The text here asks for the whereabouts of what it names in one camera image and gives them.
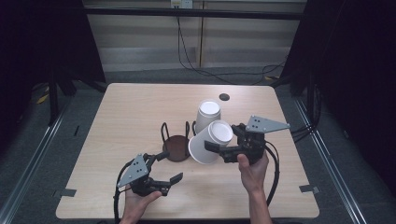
white wall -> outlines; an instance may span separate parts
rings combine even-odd
[[[170,7],[170,0],[85,0],[85,6]],[[305,1],[193,1],[194,8],[303,12]],[[177,19],[154,16],[89,15],[105,71],[181,67]],[[289,53],[297,21],[180,18],[193,66],[262,66]],[[187,58],[180,40],[180,56]]]

paper cup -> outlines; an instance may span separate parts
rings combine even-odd
[[[201,164],[210,164],[216,161],[219,154],[206,150],[205,141],[226,147],[232,139],[231,126],[223,120],[215,120],[190,140],[189,151],[196,161]]]
[[[220,105],[215,100],[204,100],[200,103],[195,124],[195,132],[199,133],[211,122],[221,119]]]

table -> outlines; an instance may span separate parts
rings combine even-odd
[[[221,101],[227,93],[230,100]],[[251,115],[286,122],[276,93],[271,87],[180,84],[110,84],[97,111],[90,132],[67,183],[76,189],[74,197],[62,197],[58,218],[113,218],[113,195],[121,167],[138,153],[162,151],[161,127],[167,123],[170,135],[183,135],[185,122],[195,120],[204,99],[217,99],[221,119],[229,124],[248,123]],[[318,216],[312,192],[302,193],[308,185],[290,130],[268,133],[280,158],[280,179],[269,207],[272,217]],[[236,137],[229,146],[236,145]],[[274,162],[266,175],[268,195],[274,178]],[[248,218],[248,195],[240,181],[237,163],[222,158],[202,165],[189,157],[182,162],[156,161],[150,176],[168,181],[183,172],[167,197],[152,203],[142,219],[227,219]],[[120,215],[123,209],[120,200]]]

black horizontal bar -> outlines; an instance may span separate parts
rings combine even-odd
[[[92,15],[124,16],[170,16],[170,17],[206,17],[206,18],[240,18],[263,20],[299,21],[303,13],[234,11],[185,8],[139,8],[139,7],[40,7],[39,13],[85,13]]]

wall outlet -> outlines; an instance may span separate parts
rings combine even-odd
[[[171,8],[181,8],[182,0],[171,0]]]
[[[192,0],[181,0],[181,7],[192,9]]]

